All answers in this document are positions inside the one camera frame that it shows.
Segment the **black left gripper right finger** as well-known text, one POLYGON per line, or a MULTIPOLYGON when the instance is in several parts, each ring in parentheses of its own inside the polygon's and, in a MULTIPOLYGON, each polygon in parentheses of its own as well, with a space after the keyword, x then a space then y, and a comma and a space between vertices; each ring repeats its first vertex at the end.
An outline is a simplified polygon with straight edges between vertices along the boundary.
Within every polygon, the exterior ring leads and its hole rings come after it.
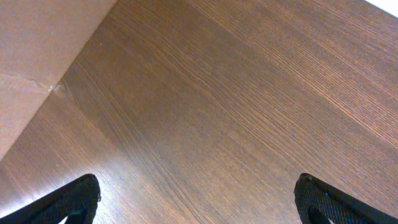
POLYGON ((397 223, 392 217, 308 174, 294 188, 302 223, 397 223))

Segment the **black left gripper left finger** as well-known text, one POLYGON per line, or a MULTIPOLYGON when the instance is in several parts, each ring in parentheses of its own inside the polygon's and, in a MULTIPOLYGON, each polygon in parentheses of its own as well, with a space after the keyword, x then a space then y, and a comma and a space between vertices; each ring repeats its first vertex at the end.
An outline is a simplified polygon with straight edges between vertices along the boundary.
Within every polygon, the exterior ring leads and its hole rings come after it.
POLYGON ((92 224, 100 201, 100 185, 93 174, 85 174, 46 196, 1 218, 1 223, 92 224))

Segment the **brown cardboard box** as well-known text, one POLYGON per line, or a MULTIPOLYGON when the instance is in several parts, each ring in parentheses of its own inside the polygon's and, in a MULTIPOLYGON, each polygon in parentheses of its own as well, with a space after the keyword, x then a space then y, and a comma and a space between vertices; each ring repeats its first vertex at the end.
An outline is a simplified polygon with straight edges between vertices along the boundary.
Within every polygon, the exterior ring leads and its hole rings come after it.
POLYGON ((1 0, 2 156, 115 2, 1 0))

